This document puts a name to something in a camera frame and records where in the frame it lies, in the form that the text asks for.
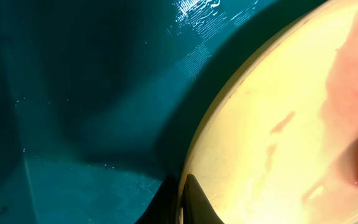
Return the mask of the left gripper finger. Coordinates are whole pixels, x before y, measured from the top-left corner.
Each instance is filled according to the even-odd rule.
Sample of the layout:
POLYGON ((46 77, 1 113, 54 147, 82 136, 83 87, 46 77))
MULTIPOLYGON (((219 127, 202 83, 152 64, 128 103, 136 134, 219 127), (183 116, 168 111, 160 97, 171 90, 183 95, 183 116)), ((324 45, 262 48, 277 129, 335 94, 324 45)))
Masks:
POLYGON ((181 205, 184 224, 224 224, 193 174, 186 176, 181 205))

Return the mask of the yellow plate with ketchup swirl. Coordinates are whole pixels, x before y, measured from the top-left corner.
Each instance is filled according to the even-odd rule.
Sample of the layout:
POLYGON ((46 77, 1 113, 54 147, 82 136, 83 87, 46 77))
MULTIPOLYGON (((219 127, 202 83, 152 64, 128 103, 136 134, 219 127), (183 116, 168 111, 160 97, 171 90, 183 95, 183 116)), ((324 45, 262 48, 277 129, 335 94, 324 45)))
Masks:
POLYGON ((358 223, 358 0, 328 1, 233 74, 186 157, 223 223, 358 223))

